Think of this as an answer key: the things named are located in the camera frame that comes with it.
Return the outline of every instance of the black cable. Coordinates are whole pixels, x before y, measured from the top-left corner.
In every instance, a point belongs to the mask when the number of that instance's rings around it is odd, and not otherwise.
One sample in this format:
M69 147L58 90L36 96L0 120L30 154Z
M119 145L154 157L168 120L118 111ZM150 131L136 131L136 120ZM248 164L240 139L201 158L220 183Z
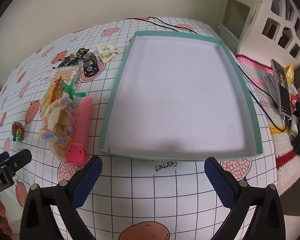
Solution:
M278 108L279 108L279 107L278 107L278 104L277 104L277 102L274 100L274 98L273 98L267 91L264 91L262 88L258 87L258 86L251 80L251 78L249 78L248 75L243 71L243 69L239 66L239 64L237 64L237 65L238 65L238 68L241 70L242 74L245 75L246 78L249 79L249 81L250 81L256 88L258 88L259 90L261 90L262 92L264 92L265 94L267 94L267 95L272 99L275 109L278 109Z
M159 26L159 27L163 27L163 28L167 28L167 29L173 30L173 31L175 31L175 32L179 32L178 30L175 30L175 29L173 29L173 28L170 28L170 27L167 27L167 26L163 26L163 25L160 25L160 24L157 24L157 23L148 21L148 20L144 20L144 19L139 19L139 18L126 18L126 20L138 20L138 21L144 21L144 22L147 22L147 23L152 23L152 24L157 25L157 26Z
M273 124L273 126L275 128L277 128L280 132L284 132L287 129L287 117L284 117L284 122L285 122L285 127L284 129L280 129L275 123L274 121L272 121L271 117L269 116L269 114L266 112L266 110L263 108L263 106L260 104L260 102L256 99L256 97L254 96L254 94L250 91L250 89L248 89L250 92L250 95L253 97L253 99L256 101L256 103L258 104L258 106L260 106L260 108L262 109L262 111L266 114L266 116L269 118L270 122Z
M149 18L157 19L158 21L160 21L160 22L162 22L162 23L164 23L164 24L166 24L166 25L169 25L169 26L172 26L172 27L176 27L176 28L182 28L182 29L186 29L186 30L188 30L188 31L190 31L190 32L193 32L193 33L195 33L195 34L198 34L197 32L195 32L195 31L193 31L193 30L191 30L191 29L189 29L189 28L186 28L186 27L180 27L180 26L175 26L175 25L172 25L172 24L166 23L166 22L164 22L164 21L160 20L160 19L159 19L159 18L157 18L157 17L149 17Z
M157 19L157 20L159 20L160 22L162 22L163 24L166 24L166 25L169 25L169 26L173 26L173 25L171 25L171 24L168 24L168 23L163 22L162 20L160 20L160 19L157 18L157 17L150 17L150 18ZM170 30L179 32L178 30L172 29L172 28L170 28L170 27L162 26L162 25L159 25L159 24L156 24L156 23L154 23L154 22L151 22L151 21L148 21L148 20L144 20L144 19L139 19L139 18L127 18L126 20L138 20L138 21L149 22L149 23L152 23L152 24L157 25L157 26L159 26L159 27L163 27L163 28L167 28L167 29L170 29ZM186 30L189 30L189 31L192 31L192 32L196 33L195 31L190 30L190 29L188 29L188 28L184 28L184 27L178 27L178 28L186 29ZM276 101L273 99L273 97L272 97L268 92L266 92L266 91L264 91L262 88L258 87L258 86L251 80L251 78L248 77L248 75L242 70L242 68L241 68L239 65L238 65L238 67L239 67L239 69L241 70L242 74L244 74L244 75L247 77L247 79L249 79L249 81L250 81L254 86L256 86L258 89L260 89L262 92L264 92L265 94L267 94L267 95L272 99L272 101L273 101L273 103L274 103L274 107L275 107L275 108L278 108L278 105L277 105ZM272 121L272 119L271 119L271 117L269 116L269 114L266 112L266 110L263 108L263 106L260 104L260 102L256 99L256 97L255 97L254 94L250 91L250 89L248 89L248 90L249 90L249 92L250 92L250 95L254 98L254 100L256 101L256 103L260 106L260 108L261 108L262 111L265 113L265 115L269 118L270 122L274 125L274 127L277 128L279 131L284 132L284 131L287 129L287 118L285 117L285 127L284 127L284 129L283 129L283 130L280 129L280 128L274 123L274 121Z

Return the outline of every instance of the crocheted blanket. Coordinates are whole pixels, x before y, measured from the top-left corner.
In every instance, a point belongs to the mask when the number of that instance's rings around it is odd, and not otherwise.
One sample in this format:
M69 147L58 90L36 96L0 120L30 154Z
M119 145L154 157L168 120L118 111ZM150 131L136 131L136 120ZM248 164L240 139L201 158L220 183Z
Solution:
M264 83L261 74L263 72L273 74L272 68L260 64L244 55L237 55L236 57L242 69L252 81L260 88L267 91L266 84ZM272 100L259 89L256 88L255 91L257 92L261 105L267 111L274 123L280 129L284 129L284 119L279 114L278 110L274 108ZM291 187L298 178L300 178L300 156L293 151L288 135L289 129L285 132L280 132L273 126L270 120L268 120L268 125L273 140L277 166L277 189L279 195L281 195Z

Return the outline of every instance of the yellow crochet stripe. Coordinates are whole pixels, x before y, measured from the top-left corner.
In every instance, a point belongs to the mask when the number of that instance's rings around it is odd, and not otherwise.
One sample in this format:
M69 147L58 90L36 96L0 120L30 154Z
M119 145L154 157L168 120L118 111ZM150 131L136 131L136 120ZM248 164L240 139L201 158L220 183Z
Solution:
M278 126L281 130L284 129L284 126ZM277 133L289 133L289 127L286 128L286 130L284 132L279 131L276 127L274 127L273 125L269 126L270 129L270 133L271 135L277 134Z

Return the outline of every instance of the red crochet stripe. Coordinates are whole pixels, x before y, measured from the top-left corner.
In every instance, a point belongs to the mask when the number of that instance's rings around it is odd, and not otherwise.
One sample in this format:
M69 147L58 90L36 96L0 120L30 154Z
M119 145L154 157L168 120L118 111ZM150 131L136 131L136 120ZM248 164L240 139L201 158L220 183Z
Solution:
M291 161L296 156L294 150L287 152L286 154L279 156L275 159L277 169L284 166L287 162Z
M268 68L268 69L271 69L272 70L272 68L271 67L269 67L269 66L267 66L267 65L263 65L263 64L261 64L261 63L259 63L259 62L257 62L257 61L255 61L255 60L253 60L253 59L251 59L251 58L249 58L249 57L247 57L247 56L245 56L245 55L242 55L242 54L238 54L237 56L235 56L237 59L238 59L238 57L244 57L244 58L246 58L246 59L248 59L248 60L251 60L252 62L254 62L254 63L256 63L256 64L259 64L260 66L263 66L263 67L265 67L265 68Z

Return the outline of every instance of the beige wall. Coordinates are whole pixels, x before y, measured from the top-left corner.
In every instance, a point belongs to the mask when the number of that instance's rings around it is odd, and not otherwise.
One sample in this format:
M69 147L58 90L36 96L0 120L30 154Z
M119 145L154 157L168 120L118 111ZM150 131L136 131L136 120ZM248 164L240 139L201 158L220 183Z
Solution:
M13 0L0 18L0 86L22 60L66 33L127 17L202 20L214 30L224 0Z

